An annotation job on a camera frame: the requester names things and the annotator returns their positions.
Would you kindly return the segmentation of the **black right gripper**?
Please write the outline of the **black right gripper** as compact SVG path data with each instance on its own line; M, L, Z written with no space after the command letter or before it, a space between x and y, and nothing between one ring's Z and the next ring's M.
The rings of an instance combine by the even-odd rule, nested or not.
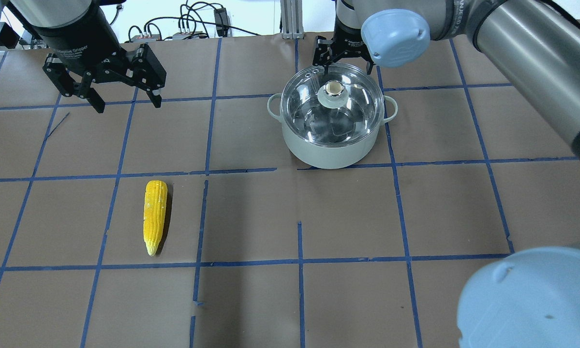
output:
M321 82L329 80L329 66L344 58L361 58L366 61L367 68L375 66L361 37L361 29L336 19L331 39L317 35L314 40L312 65L322 67Z

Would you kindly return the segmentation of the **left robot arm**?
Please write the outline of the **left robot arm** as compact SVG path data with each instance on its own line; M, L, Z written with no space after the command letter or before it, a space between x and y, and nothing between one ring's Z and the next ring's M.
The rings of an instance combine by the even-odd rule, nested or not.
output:
M143 90L160 108L166 70L147 43L126 51L97 0L14 0L13 6L52 50L44 72L64 97L104 112L93 84L122 82Z

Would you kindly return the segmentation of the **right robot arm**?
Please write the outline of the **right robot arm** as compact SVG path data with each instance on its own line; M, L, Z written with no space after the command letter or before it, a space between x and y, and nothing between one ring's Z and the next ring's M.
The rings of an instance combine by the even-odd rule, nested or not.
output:
M466 282L513 251L580 242L580 163L464 38L401 70L425 87L354 168L301 166L308 348L456 348Z

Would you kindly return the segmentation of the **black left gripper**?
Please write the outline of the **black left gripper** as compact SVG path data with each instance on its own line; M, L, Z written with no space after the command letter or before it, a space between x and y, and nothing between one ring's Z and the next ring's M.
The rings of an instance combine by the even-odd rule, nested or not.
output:
M91 86L93 80L121 82L143 90L155 108L161 107L166 70L148 44L122 48L100 6L27 5L26 19L53 50L44 72L60 95L88 101L102 113L105 101ZM80 75L80 82L68 70Z

